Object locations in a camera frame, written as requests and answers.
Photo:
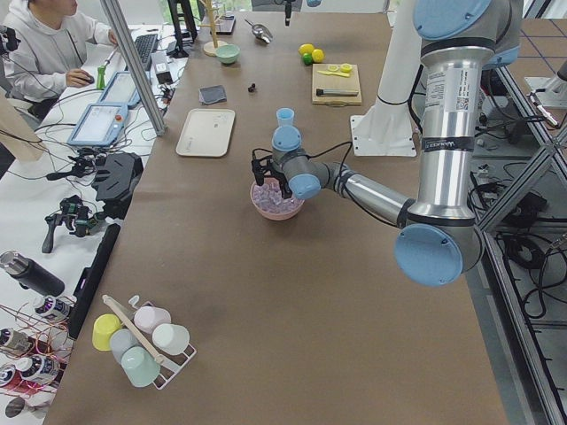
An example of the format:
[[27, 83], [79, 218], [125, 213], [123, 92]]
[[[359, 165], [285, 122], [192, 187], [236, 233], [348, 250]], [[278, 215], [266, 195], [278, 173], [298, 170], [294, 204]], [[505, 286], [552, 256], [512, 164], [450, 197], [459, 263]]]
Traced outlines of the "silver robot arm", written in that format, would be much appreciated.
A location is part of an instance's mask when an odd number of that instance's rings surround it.
[[278, 127], [271, 154], [252, 159], [256, 182], [272, 176], [284, 197], [304, 200], [334, 190], [400, 230], [394, 255], [407, 277], [432, 287], [454, 282], [482, 254], [475, 216], [467, 205], [481, 74], [517, 58], [522, 8], [519, 1], [416, 4], [413, 24], [428, 73], [416, 198], [344, 164], [316, 161], [302, 148], [293, 126]]

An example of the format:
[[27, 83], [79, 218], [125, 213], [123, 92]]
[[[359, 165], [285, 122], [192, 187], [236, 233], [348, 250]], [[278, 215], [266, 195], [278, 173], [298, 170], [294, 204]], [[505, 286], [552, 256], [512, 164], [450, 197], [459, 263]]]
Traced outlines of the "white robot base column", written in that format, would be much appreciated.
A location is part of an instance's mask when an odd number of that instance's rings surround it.
[[422, 39], [413, 23], [416, 0], [400, 3], [386, 54], [377, 99], [363, 115], [351, 117], [353, 151], [359, 157], [414, 157], [409, 98], [418, 79]]

